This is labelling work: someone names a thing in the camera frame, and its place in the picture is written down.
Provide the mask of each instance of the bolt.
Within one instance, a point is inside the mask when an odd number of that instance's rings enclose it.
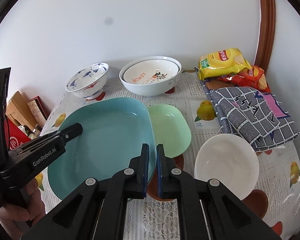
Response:
[[[181,174],[181,170],[178,169],[178,168],[174,168],[174,169],[171,170],[171,173],[173,175],[180,175]]]
[[[220,184],[220,182],[217,179],[211,179],[210,180],[210,185],[211,186],[217,187],[217,186],[219,186],[219,184]]]
[[[132,175],[133,173],[134,173],[133,169],[127,168],[124,170],[124,174],[126,174],[126,175]]]
[[[95,184],[96,180],[94,178],[88,178],[86,179],[86,184],[88,186],[92,186],[93,184]]]

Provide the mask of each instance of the wall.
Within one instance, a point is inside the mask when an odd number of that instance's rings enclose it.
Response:
[[[259,0],[19,0],[0,24],[0,68],[9,97],[40,95],[49,109],[68,79],[97,62],[111,76],[145,56],[193,68],[200,56],[238,47],[254,62]]]
[[[267,81],[300,129],[300,16],[287,0],[276,0],[276,30]],[[294,141],[300,158],[300,135]]]

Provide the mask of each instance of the finger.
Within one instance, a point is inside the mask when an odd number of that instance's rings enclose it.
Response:
[[[32,179],[27,185],[24,187],[29,195],[32,195],[33,192],[38,188],[38,182],[36,179]]]
[[[44,203],[42,202],[42,209],[39,215],[37,215],[34,220],[32,220],[32,226],[34,226],[41,218],[43,218],[46,215],[46,208],[44,206]]]
[[[0,208],[0,219],[27,221],[29,219],[29,213],[22,207],[7,203]]]
[[[19,240],[20,237],[23,235],[22,231],[20,228],[15,224],[14,221],[10,219],[1,219],[0,218],[0,223],[4,230],[8,233],[8,235],[13,239],[13,240]]]
[[[39,189],[36,189],[31,195],[29,206],[27,208],[29,212],[29,220],[33,220],[37,215],[39,215],[41,209],[42,209],[41,193]]]

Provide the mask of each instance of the folded cloth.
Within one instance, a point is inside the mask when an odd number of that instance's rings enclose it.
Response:
[[[275,95],[261,93],[250,87],[203,89],[211,100],[223,133],[233,133],[244,138],[256,152],[265,151],[298,134],[295,122]]]

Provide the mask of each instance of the white bowl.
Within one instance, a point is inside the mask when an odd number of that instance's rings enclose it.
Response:
[[[146,60],[137,63],[123,74],[125,82],[130,84],[145,85],[159,83],[170,79],[179,71],[177,64],[168,60]]]
[[[66,91],[73,93],[79,98],[94,99],[103,92],[103,87],[108,80],[106,63],[93,64],[80,70],[66,85]]]
[[[259,176],[258,157],[243,138],[219,134],[200,148],[194,165],[194,177],[218,179],[240,200],[254,189]]]
[[[171,63],[174,63],[175,65],[177,65],[178,71],[171,77],[168,77],[168,75],[167,75],[167,78],[163,78],[161,80],[159,79],[160,82],[153,81],[148,84],[129,83],[129,82],[126,82],[126,80],[123,78],[125,72],[132,66],[135,66],[141,62],[152,61],[152,60],[154,60],[154,61],[159,60],[159,62],[160,61],[170,61]],[[140,96],[155,96],[155,95],[160,95],[164,92],[167,92],[171,88],[173,88],[180,79],[181,71],[182,71],[182,68],[181,68],[180,62],[178,62],[177,60],[175,60],[173,58],[161,57],[161,56],[146,57],[146,58],[141,58],[141,59],[135,60],[135,61],[129,63],[128,65],[126,65],[120,71],[119,78],[120,78],[122,84],[124,85],[124,87],[127,90],[129,90],[130,92],[140,95]]]

